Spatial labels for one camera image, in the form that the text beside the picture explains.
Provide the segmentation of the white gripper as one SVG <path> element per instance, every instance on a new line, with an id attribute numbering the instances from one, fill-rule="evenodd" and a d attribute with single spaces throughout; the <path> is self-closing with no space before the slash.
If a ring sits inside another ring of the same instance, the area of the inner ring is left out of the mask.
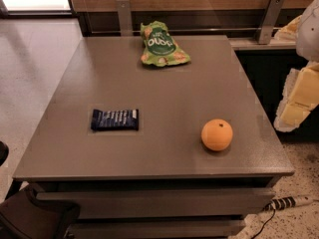
<path id="1" fill-rule="evenodd" d="M 302 16 L 280 28 L 274 38 L 296 40 L 297 54 L 311 61 L 301 70 L 290 70 L 276 111 L 275 129 L 290 132 L 299 128 L 319 105 L 319 63 L 315 63 L 319 62 L 319 0 L 313 0 Z"/>

